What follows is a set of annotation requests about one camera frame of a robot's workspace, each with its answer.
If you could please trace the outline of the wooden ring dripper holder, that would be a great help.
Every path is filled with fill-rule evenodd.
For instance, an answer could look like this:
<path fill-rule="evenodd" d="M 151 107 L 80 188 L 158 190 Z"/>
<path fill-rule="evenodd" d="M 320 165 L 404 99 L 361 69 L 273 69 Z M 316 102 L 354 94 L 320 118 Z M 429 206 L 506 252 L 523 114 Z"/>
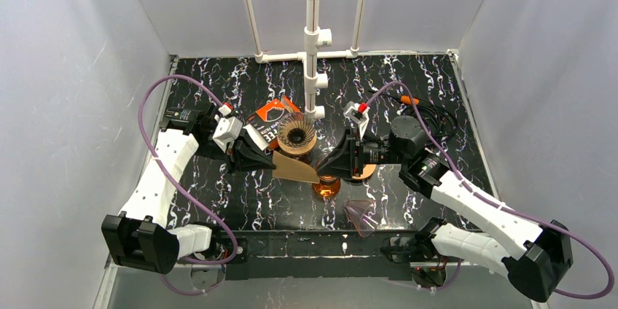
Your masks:
<path fill-rule="evenodd" d="M 316 131 L 313 126 L 298 127 L 293 125 L 278 129 L 278 145 L 284 153 L 292 156 L 302 156 L 310 152 L 316 145 Z"/>

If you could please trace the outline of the brown paper coffee filter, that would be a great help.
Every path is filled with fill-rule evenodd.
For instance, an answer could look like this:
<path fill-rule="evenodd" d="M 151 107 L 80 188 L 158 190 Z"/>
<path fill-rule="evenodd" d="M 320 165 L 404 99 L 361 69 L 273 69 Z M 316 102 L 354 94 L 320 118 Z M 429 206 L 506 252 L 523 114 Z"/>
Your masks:
<path fill-rule="evenodd" d="M 320 178 L 316 173 L 316 170 L 311 165 L 295 160 L 294 158 L 287 157 L 280 152 L 274 151 L 273 164 L 275 165 L 275 169 L 273 170 L 274 178 L 311 184 L 317 184 L 320 182 Z"/>

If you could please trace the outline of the clear glass ribbed dripper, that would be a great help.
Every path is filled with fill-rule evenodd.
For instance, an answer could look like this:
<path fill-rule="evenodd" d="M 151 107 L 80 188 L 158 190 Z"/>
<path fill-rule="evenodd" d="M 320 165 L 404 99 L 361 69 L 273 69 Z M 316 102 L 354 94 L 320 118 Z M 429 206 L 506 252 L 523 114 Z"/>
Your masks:
<path fill-rule="evenodd" d="M 277 139 L 281 146 L 299 149 L 316 137 L 315 121 L 302 112 L 285 114 L 278 122 Z"/>

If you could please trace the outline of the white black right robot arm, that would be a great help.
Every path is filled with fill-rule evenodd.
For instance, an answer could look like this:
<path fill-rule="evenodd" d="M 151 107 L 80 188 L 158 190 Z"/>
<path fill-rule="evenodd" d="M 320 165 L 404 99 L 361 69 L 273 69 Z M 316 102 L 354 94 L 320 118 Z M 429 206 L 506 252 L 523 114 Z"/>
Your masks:
<path fill-rule="evenodd" d="M 445 160 L 426 148 L 429 137 L 419 121 L 398 116 L 390 133 L 368 141 L 346 128 L 340 143 L 317 165 L 320 176 L 350 179 L 368 164 L 398 164 L 399 178 L 414 192 L 440 203 L 483 230 L 457 228 L 432 218 L 411 238 L 391 238 L 381 251 L 392 262 L 444 256 L 467 260 L 505 277 L 535 302 L 546 302 L 573 264 L 571 242 L 549 226 L 509 214 L 506 207 L 462 181 Z"/>

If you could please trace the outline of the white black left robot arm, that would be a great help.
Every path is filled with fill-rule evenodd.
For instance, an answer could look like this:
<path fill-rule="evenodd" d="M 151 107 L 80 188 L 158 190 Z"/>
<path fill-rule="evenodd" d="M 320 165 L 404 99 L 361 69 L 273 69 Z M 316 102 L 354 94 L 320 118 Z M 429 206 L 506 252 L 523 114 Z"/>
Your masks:
<path fill-rule="evenodd" d="M 176 262 L 198 252 L 231 253 L 230 239 L 205 223 L 167 229 L 177 188 L 161 171 L 179 180 L 194 156 L 221 160 L 230 173 L 273 170 L 273 159 L 253 141 L 242 122 L 208 110 L 171 107 L 160 123 L 157 155 L 149 160 L 136 188 L 117 215 L 106 215 L 101 231 L 116 265 L 167 274 Z"/>

